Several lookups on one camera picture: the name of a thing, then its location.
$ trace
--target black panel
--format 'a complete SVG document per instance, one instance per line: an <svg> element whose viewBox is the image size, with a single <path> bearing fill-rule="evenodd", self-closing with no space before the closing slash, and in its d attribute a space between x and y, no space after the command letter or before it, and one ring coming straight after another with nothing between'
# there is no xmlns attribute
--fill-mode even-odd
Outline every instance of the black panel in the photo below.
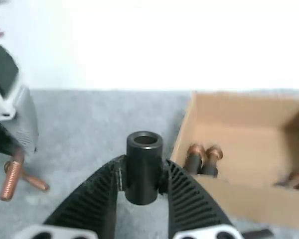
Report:
<svg viewBox="0 0 299 239"><path fill-rule="evenodd" d="M18 71L13 58L0 46L0 94L3 98L10 92Z"/></svg>
<svg viewBox="0 0 299 239"><path fill-rule="evenodd" d="M0 124L0 153L12 155L18 142Z"/></svg>

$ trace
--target white plastic part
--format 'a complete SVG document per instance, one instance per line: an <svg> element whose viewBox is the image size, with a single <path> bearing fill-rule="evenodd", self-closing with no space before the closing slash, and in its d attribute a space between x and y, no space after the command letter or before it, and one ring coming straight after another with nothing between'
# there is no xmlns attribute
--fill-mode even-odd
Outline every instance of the white plastic part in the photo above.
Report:
<svg viewBox="0 0 299 239"><path fill-rule="evenodd" d="M20 91L22 90L22 82L17 75L10 92L5 98L0 94L0 121L11 120L15 115L14 102L17 100Z"/></svg>
<svg viewBox="0 0 299 239"><path fill-rule="evenodd" d="M49 238L43 237L43 233L51 235L51 239L98 239L95 232L82 229L56 227L50 225L33 225L23 229L12 237L12 239L35 239L37 238Z"/></svg>
<svg viewBox="0 0 299 239"><path fill-rule="evenodd" d="M231 225L221 224L212 227L199 228L194 230L177 232L173 239L185 239L185 238L193 238L193 239L221 239L221 237L217 237L220 233L227 233L230 236L222 237L222 238L231 238L231 239L244 239L239 231Z"/></svg>

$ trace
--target bolt head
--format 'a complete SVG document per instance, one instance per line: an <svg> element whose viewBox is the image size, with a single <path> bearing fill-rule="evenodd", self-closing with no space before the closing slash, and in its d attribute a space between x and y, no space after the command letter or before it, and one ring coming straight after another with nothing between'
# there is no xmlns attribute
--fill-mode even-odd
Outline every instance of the bolt head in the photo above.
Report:
<svg viewBox="0 0 299 239"><path fill-rule="evenodd" d="M189 147L189 149L187 151L187 155L190 155L192 153L199 154L201 158L204 158L204 155L206 154L205 148L203 147L203 145L198 144L198 143L192 144Z"/></svg>
<svg viewBox="0 0 299 239"><path fill-rule="evenodd" d="M213 145L210 148L208 148L206 150L206 154L207 154L207 157L209 157L211 154L216 154L216 155L218 155L218 160L222 159L224 156L223 151L221 150L220 146L218 146L218 145Z"/></svg>

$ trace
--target screw hole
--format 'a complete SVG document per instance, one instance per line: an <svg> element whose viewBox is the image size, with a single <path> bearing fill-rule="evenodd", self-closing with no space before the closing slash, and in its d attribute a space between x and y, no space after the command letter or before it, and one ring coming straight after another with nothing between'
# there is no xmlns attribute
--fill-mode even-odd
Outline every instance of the screw hole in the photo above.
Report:
<svg viewBox="0 0 299 239"><path fill-rule="evenodd" d="M157 138L151 136L139 136L136 137L134 141L140 144L153 144L157 142Z"/></svg>
<svg viewBox="0 0 299 239"><path fill-rule="evenodd" d="M217 239L235 239L233 235L226 233L226 232L221 232L217 234Z"/></svg>
<svg viewBox="0 0 299 239"><path fill-rule="evenodd" d="M32 237L32 239L51 239L51 238L52 238L51 233L47 233L47 232L39 233L34 237Z"/></svg>

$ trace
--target copper bolt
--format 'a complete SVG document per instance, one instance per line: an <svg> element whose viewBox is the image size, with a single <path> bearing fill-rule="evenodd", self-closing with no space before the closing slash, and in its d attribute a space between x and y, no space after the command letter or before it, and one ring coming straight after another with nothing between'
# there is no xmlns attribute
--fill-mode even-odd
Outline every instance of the copper bolt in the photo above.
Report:
<svg viewBox="0 0 299 239"><path fill-rule="evenodd" d="M223 151L218 145L211 146L206 150L209 164L216 165L218 160L221 160L224 156Z"/></svg>
<svg viewBox="0 0 299 239"><path fill-rule="evenodd" d="M5 173L8 172L10 166L11 166L11 163L9 161L4 164L3 168L4 168ZM39 179L37 177L33 177L33 176L27 174L23 168L21 169L20 176L23 180L27 181L29 184L38 188L41 191L47 191L50 189L49 185L46 182L42 181L41 179Z"/></svg>
<svg viewBox="0 0 299 239"><path fill-rule="evenodd" d="M299 173L291 173L289 179L286 182L286 187L288 188L297 188L299 187Z"/></svg>
<svg viewBox="0 0 299 239"><path fill-rule="evenodd" d="M206 151L205 148L201 145L201 144L192 144L187 151L187 156L191 155L191 154L198 154L202 161L207 160L207 155L206 155Z"/></svg>
<svg viewBox="0 0 299 239"><path fill-rule="evenodd" d="M193 144L187 151L184 169L192 175L197 175L200 172L202 162L205 161L206 152L202 145Z"/></svg>
<svg viewBox="0 0 299 239"><path fill-rule="evenodd" d="M5 181L0 193L2 201L10 201L13 197L16 185L19 180L22 165L24 162L24 153L22 149L18 149L11 159L11 166L6 172Z"/></svg>

